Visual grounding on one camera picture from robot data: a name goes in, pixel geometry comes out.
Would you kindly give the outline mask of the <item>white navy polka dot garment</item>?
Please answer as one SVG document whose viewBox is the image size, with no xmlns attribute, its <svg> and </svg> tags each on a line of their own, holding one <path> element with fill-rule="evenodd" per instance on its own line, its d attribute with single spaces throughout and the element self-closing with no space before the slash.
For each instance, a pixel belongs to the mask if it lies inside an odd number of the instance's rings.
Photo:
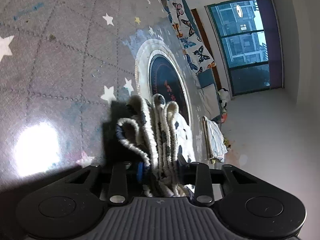
<svg viewBox="0 0 320 240">
<path fill-rule="evenodd" d="M 141 157 L 144 163 L 143 192 L 147 197 L 187 197 L 189 184 L 177 176 L 177 155 L 195 161 L 190 126 L 174 101 L 155 94 L 151 101 L 133 95 L 126 104 L 130 117 L 116 124 L 119 142 Z"/>
</svg>

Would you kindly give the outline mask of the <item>folded blue striped blanket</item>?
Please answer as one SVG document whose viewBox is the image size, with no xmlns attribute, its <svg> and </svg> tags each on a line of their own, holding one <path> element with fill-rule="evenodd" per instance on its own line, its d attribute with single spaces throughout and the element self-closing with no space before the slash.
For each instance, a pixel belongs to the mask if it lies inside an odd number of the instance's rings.
<svg viewBox="0 0 320 240">
<path fill-rule="evenodd" d="M 225 139 L 218 124 L 209 120 L 206 116 L 202 117 L 204 139 L 206 142 L 207 158 L 212 163 L 224 163 L 225 155 L 228 150 L 225 146 Z"/>
</svg>

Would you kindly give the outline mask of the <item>grey pillow on bench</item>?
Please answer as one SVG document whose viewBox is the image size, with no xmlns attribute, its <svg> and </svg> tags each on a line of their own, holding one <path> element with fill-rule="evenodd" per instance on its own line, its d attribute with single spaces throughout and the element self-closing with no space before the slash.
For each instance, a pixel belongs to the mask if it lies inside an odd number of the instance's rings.
<svg viewBox="0 0 320 240">
<path fill-rule="evenodd" d="M 221 115 L 219 96 L 215 84 L 212 83 L 199 89 L 200 97 L 204 105 L 205 116 L 212 120 Z"/>
</svg>

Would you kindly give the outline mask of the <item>stuffed toys on bench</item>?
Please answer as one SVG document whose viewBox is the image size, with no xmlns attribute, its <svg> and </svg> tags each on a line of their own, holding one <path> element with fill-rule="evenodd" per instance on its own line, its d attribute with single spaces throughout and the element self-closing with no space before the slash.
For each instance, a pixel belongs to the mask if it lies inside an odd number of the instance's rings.
<svg viewBox="0 0 320 240">
<path fill-rule="evenodd" d="M 221 114 L 221 123 L 223 124 L 227 120 L 227 103 L 230 101 L 229 91 L 225 88 L 221 88 L 218 91 L 219 95 L 219 102 L 222 108 L 222 114 Z"/>
</svg>

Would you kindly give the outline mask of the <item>butterfly print cushion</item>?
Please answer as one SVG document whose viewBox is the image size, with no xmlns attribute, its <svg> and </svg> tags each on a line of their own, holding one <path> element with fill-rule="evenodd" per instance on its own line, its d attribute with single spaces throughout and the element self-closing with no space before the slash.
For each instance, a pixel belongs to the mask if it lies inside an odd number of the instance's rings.
<svg viewBox="0 0 320 240">
<path fill-rule="evenodd" d="M 196 33 L 193 16 L 187 16 L 183 0 L 164 0 L 164 9 L 180 42 L 187 65 L 195 76 L 215 66 L 215 61 Z"/>
</svg>

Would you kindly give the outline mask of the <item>green framed window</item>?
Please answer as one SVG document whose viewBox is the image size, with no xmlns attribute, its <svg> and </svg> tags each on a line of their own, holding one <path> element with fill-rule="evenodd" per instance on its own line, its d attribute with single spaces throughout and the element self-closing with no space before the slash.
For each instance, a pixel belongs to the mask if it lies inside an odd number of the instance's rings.
<svg viewBox="0 0 320 240">
<path fill-rule="evenodd" d="M 207 6 L 233 96 L 283 86 L 283 57 L 272 0 Z"/>
</svg>

